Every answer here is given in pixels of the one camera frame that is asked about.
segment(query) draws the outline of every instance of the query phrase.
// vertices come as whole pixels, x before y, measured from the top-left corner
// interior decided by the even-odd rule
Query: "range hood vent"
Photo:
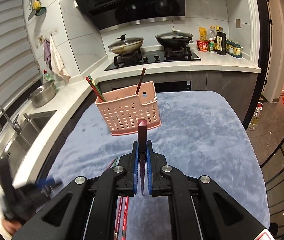
[[[100,31],[129,24],[184,19],[185,0],[76,0]]]

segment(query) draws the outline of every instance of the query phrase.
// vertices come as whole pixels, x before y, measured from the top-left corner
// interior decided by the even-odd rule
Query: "person's hand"
[[[3,228],[11,235],[14,235],[17,232],[17,230],[19,230],[22,227],[22,224],[17,220],[8,221],[4,218],[2,219],[2,225]]]

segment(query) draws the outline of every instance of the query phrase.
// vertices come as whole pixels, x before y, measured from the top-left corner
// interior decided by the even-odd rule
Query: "black glass cooktop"
[[[115,56],[114,62],[110,64],[105,71],[149,63],[189,60],[201,60],[201,58],[192,52],[189,47],[181,48],[179,50],[165,48],[164,50],[148,52],[141,52],[138,50],[131,54]]]

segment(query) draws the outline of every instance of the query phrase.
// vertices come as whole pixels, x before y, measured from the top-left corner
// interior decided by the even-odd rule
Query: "cooking oil bottle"
[[[261,119],[261,110],[262,110],[262,103],[258,102],[258,105],[255,109],[255,113],[252,116],[252,119],[249,123],[248,129],[250,131],[254,131],[259,123],[259,120]]]

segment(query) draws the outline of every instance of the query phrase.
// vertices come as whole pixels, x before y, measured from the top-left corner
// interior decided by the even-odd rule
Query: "table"
[[[198,178],[208,175],[266,228],[270,225],[265,183],[238,117],[211,91],[157,93],[162,125],[148,131],[153,150],[167,163]],[[132,152],[137,134],[112,136],[98,108],[82,115],[58,154],[49,177],[67,185],[77,176],[100,176],[113,158]],[[151,197],[145,183],[130,198],[127,239],[171,239],[167,197]]]

